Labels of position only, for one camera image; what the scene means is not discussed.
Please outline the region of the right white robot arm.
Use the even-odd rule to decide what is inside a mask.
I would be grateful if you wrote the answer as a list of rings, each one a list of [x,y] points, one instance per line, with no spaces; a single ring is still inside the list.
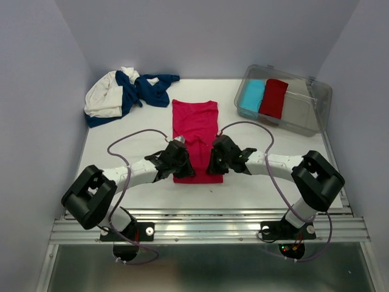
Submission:
[[[280,232],[294,237],[304,224],[311,222],[319,212],[327,212],[345,185],[343,176],[317,151],[302,156],[285,156],[261,152],[255,148],[240,149],[227,135],[221,135],[212,144],[209,175],[224,175],[233,170],[245,175],[268,175],[278,192],[276,178],[295,183],[300,199],[291,204],[285,195],[281,198],[288,211],[280,221]]]

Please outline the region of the aluminium mounting rail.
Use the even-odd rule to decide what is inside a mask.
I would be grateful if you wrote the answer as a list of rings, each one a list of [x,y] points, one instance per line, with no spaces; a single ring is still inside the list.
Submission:
[[[278,221],[283,209],[131,209],[139,222],[155,224],[155,245],[249,244],[256,243],[262,221]],[[320,214],[314,222],[317,238],[324,243],[369,242],[365,221],[354,217],[349,208],[331,209],[331,216]],[[97,228],[84,230],[69,214],[54,222],[52,245],[99,244]]]

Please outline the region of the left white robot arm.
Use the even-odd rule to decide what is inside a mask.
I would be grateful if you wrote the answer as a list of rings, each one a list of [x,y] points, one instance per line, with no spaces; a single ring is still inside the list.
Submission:
[[[135,218],[123,208],[112,205],[114,196],[170,175],[177,178],[195,175],[183,136],[169,141],[166,149],[130,166],[103,170],[95,165],[87,166],[63,195],[61,204],[85,230],[101,226],[127,240],[135,234]]]

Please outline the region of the clear plastic bin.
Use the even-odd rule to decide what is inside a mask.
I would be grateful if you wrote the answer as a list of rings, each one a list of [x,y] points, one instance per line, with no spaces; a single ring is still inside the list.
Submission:
[[[242,109],[239,101],[249,80],[274,78],[289,84],[284,98],[281,119]],[[313,136],[326,130],[331,108],[332,88],[326,83],[317,81],[314,77],[300,77],[271,66],[251,65],[247,68],[234,100],[240,116],[257,120],[285,130]]]

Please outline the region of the rolled cyan t shirt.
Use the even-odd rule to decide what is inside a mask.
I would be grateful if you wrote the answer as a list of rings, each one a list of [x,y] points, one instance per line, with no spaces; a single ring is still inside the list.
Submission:
[[[266,84],[262,80],[249,80],[239,101],[239,107],[257,113],[264,97]]]

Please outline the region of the rolled dark red t shirt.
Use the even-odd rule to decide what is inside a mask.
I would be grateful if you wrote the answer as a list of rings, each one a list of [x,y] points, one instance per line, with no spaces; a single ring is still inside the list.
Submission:
[[[267,80],[259,113],[281,119],[284,105],[284,98],[289,84],[278,79]]]

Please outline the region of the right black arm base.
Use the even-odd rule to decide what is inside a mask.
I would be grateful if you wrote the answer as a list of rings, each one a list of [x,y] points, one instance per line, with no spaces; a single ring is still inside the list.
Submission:
[[[305,223],[296,228],[287,221],[262,221],[258,231],[261,238],[267,242],[275,240],[315,240],[316,233],[312,223]]]

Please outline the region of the pink t shirt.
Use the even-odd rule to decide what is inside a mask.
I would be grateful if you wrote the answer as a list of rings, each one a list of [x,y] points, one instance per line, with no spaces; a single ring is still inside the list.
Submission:
[[[172,101],[173,137],[183,136],[188,148],[191,166],[195,176],[173,178],[176,184],[221,184],[222,175],[207,174],[212,143],[216,139],[218,128],[218,103],[208,101],[187,103]]]

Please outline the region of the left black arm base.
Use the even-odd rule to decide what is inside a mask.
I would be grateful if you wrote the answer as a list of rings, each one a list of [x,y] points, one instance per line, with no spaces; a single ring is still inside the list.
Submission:
[[[125,242],[124,237],[132,242],[152,242],[154,240],[154,222],[132,222],[121,231],[121,235],[113,229],[108,228],[107,232],[101,231],[99,240],[101,242]]]

